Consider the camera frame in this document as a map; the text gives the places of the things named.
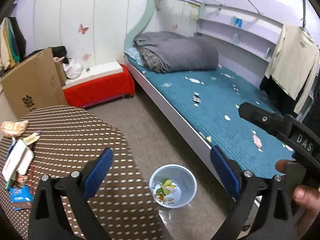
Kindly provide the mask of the person's right hand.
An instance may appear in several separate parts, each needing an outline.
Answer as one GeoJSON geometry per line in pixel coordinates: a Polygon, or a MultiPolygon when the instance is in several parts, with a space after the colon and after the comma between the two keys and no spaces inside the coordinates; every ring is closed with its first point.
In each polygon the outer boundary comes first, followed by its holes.
{"type": "Polygon", "coordinates": [[[304,215],[302,215],[295,226],[295,239],[301,239],[310,229],[319,214],[319,190],[306,185],[298,185],[295,190],[291,192],[291,198],[295,203],[305,209],[304,215]]]}

